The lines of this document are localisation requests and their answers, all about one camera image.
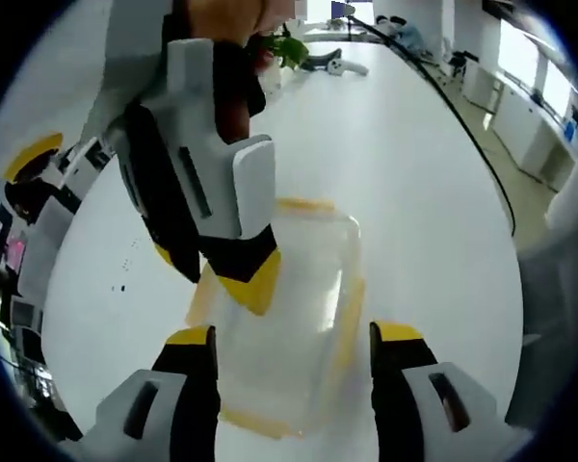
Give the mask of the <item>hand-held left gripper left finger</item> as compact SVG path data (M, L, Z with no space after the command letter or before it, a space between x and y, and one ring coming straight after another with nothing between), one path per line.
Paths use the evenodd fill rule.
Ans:
M216 329L179 330L98 404L83 459L213 461L220 408Z

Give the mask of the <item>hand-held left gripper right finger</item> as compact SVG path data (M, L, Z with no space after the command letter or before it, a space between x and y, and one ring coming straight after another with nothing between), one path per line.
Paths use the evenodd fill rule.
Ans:
M511 428L495 398L450 362L436 360L408 324L369 324L371 405L380 461L502 461Z

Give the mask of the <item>person's right hand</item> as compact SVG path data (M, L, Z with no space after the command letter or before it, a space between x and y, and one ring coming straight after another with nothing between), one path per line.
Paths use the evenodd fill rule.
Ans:
M185 7L193 37L241 46L295 17L293 0L196 0Z

